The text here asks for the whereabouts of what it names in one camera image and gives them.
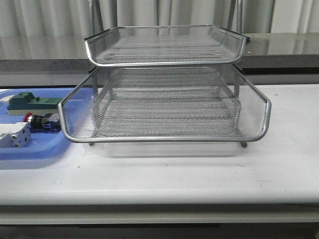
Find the silver mesh tray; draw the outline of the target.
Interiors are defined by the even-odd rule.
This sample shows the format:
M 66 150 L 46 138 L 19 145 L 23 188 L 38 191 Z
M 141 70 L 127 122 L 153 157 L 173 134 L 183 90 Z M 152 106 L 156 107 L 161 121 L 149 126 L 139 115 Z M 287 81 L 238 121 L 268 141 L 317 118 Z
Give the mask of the silver mesh tray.
M 58 105 L 72 142 L 252 142 L 271 101 L 232 64 L 94 68 Z
M 115 87 L 96 98 L 93 118 L 103 136 L 238 137 L 239 112 L 216 87 Z
M 242 59 L 248 38 L 215 25 L 122 26 L 85 39 L 99 67 L 227 64 Z

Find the red emergency stop button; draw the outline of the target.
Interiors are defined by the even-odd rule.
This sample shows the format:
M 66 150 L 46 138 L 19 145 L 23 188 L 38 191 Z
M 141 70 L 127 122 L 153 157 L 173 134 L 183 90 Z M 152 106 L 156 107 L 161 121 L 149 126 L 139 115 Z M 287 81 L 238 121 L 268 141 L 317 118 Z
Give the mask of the red emergency stop button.
M 34 115 L 28 112 L 23 117 L 23 122 L 30 124 L 32 131 L 61 131 L 60 116 L 58 113 L 47 113 L 45 115 Z

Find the blue plastic tray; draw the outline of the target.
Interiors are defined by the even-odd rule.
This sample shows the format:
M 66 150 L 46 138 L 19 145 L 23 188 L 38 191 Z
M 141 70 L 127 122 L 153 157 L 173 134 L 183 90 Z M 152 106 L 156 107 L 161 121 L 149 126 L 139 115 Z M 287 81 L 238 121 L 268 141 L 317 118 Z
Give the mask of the blue plastic tray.
M 1 91 L 0 97 L 16 95 L 21 92 L 32 92 L 37 97 L 64 98 L 73 88 L 29 88 L 29 89 L 10 89 Z M 31 133 L 31 141 L 22 148 L 2 148 L 0 150 L 1 160 L 27 160 L 44 159 L 52 155 L 63 153 L 69 146 L 70 141 L 64 136 L 63 132 L 43 132 L 36 131 Z

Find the white circuit breaker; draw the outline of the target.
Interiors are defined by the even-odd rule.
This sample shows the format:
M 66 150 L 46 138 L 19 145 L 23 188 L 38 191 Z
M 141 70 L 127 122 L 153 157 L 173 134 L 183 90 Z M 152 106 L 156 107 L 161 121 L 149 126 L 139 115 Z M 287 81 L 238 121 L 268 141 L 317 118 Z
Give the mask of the white circuit breaker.
M 1 148 L 26 147 L 30 141 L 31 132 L 29 123 L 17 122 L 0 124 Z

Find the grey stone counter ledge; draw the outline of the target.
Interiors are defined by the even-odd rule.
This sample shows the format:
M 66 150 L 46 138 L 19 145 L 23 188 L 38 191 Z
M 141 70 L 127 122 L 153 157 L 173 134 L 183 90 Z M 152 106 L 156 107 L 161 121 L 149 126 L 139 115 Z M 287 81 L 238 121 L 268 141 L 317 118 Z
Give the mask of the grey stone counter ledge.
M 238 66 L 249 75 L 317 74 L 318 33 L 248 33 L 251 42 Z M 2 72 L 88 71 L 79 36 L 2 37 Z

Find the green electrical switch block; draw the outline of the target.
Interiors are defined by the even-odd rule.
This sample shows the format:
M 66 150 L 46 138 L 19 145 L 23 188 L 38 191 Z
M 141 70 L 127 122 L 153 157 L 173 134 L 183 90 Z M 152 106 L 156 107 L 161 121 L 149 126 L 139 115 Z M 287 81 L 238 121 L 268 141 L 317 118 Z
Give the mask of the green electrical switch block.
M 22 116 L 27 113 L 45 115 L 58 113 L 58 104 L 62 98 L 39 97 L 32 92 L 21 92 L 1 98 L 9 116 Z

